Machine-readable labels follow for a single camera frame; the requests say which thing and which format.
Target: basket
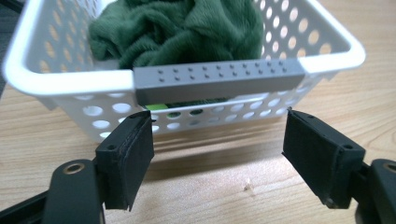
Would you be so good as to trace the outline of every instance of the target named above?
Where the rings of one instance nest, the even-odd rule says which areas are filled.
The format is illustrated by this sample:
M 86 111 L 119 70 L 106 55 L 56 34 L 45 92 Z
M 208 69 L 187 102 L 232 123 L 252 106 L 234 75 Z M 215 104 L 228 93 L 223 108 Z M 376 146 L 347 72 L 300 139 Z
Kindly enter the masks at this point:
M 97 62 L 87 29 L 111 0 L 28 1 L 3 65 L 17 90 L 61 107 L 94 141 L 148 104 L 229 96 L 224 103 L 152 111 L 153 133 L 282 116 L 323 78 L 365 52 L 315 0 L 255 0 L 265 32 L 260 60 L 118 70 Z

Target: basket rim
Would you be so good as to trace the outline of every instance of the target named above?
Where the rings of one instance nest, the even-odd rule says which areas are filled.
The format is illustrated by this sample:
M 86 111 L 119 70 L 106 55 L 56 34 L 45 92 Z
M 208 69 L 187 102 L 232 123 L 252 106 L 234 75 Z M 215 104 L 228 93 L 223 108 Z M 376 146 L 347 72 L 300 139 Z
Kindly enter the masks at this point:
M 73 73 L 40 74 L 30 71 L 26 65 L 26 55 L 33 36 L 29 32 L 38 23 L 37 11 L 41 11 L 46 0 L 27 1 L 8 46 L 2 69 L 8 83 L 17 90 L 36 97 L 56 97 L 115 91 L 134 92 L 134 72 L 132 70 L 89 71 Z M 305 0 L 320 17 L 327 21 L 333 31 L 348 43 L 349 50 L 331 54 L 297 58 L 306 74 L 334 73 L 360 66 L 365 60 L 365 50 L 331 13 L 317 0 Z

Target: gray basket handle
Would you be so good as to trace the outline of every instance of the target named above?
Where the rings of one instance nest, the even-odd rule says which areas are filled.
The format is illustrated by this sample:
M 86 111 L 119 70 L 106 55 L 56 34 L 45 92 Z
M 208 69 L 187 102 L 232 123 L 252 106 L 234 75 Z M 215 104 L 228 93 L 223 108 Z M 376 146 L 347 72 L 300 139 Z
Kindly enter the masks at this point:
M 287 91 L 304 74 L 297 59 L 136 67 L 134 87 L 140 105 L 153 105 Z

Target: green towel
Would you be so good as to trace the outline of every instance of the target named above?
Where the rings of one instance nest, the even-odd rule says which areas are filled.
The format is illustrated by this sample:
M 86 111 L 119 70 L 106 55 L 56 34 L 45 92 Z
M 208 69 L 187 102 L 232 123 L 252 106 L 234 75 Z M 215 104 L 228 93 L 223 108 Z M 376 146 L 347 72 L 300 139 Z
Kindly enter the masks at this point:
M 252 0 L 119 0 L 89 34 L 93 57 L 123 69 L 257 59 L 263 26 Z

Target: table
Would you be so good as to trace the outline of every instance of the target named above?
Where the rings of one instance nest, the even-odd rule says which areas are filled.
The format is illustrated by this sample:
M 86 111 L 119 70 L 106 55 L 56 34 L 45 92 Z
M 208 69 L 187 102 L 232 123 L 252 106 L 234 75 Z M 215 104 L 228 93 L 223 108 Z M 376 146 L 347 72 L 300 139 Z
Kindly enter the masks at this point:
M 396 161 L 396 2 L 320 1 L 364 45 L 358 69 L 319 83 L 294 109 L 315 115 Z M 280 155 L 286 118 L 155 137 L 156 156 L 131 213 L 107 223 L 354 223 L 321 205 Z M 0 102 L 0 209 L 46 190 L 64 162 L 92 159 L 92 142 L 60 110 L 7 86 Z

